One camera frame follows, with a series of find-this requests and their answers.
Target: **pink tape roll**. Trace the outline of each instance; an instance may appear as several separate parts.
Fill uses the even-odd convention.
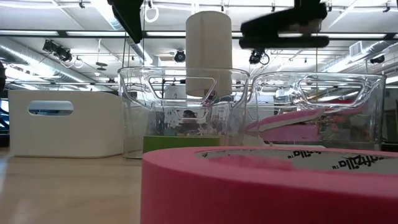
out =
[[[388,152],[298,147],[148,152],[141,223],[397,223],[397,161]]]

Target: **green base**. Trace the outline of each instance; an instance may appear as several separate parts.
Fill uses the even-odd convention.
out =
[[[144,136],[144,153],[176,147],[220,146],[220,137]]]

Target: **clear plastic bin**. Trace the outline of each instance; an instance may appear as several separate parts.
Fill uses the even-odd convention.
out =
[[[248,73],[232,69],[120,69],[124,157],[170,147],[242,146],[248,81]]]
[[[248,102],[255,121],[246,134],[264,144],[380,150],[385,82],[368,74],[259,75]]]

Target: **wooden table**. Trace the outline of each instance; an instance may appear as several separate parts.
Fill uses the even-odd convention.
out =
[[[139,223],[141,161],[0,152],[1,224]]]

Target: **white cylinder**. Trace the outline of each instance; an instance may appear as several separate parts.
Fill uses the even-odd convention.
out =
[[[198,12],[187,19],[186,32],[187,68],[232,68],[232,28],[226,14]],[[229,71],[187,70],[186,87],[190,96],[206,96],[214,83],[216,95],[232,94]]]

